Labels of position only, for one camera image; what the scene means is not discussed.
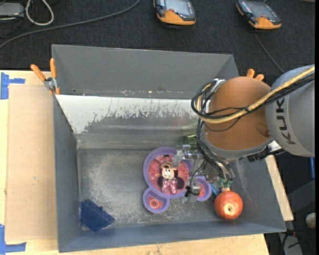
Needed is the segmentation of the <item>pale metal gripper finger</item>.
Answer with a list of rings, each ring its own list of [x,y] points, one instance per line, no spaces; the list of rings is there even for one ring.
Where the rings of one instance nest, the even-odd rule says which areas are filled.
[[[197,202],[198,195],[200,193],[200,187],[199,186],[186,186],[185,193],[183,197],[181,198],[181,202],[184,204],[188,203],[195,203]]]
[[[176,154],[172,158],[172,166],[178,167],[183,160],[187,160],[190,158],[190,145],[183,144],[181,147],[177,147]]]

